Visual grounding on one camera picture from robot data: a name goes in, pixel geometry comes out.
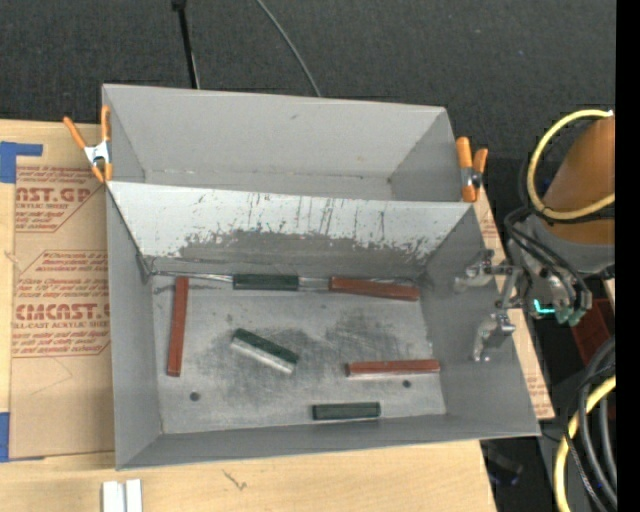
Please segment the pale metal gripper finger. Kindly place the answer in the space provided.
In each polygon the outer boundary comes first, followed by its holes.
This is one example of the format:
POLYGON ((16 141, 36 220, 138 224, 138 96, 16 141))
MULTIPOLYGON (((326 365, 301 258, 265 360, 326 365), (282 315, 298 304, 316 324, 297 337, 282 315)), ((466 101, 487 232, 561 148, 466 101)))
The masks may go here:
POLYGON ((490 350, 500 348, 507 337, 516 330, 507 313, 491 313, 479 324, 472 349, 472 359, 475 362, 490 360, 490 350))
POLYGON ((453 281, 453 290, 463 293, 469 288, 483 287, 493 278, 493 251, 479 251, 453 281))

